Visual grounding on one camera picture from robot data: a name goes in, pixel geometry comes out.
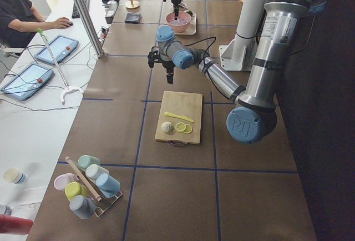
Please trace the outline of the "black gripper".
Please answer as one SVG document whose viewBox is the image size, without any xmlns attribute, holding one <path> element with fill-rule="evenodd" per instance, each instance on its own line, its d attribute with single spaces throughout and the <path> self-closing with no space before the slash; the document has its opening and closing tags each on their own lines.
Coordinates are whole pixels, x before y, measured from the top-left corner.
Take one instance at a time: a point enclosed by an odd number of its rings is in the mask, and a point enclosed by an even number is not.
<svg viewBox="0 0 355 241">
<path fill-rule="evenodd" d="M 162 66 L 166 69 L 166 80 L 168 84 L 174 84 L 174 68 L 172 61 L 161 61 Z"/>
<path fill-rule="evenodd" d="M 181 3 L 181 0 L 171 0 L 174 8 L 174 16 L 179 15 L 179 4 Z"/>
</svg>

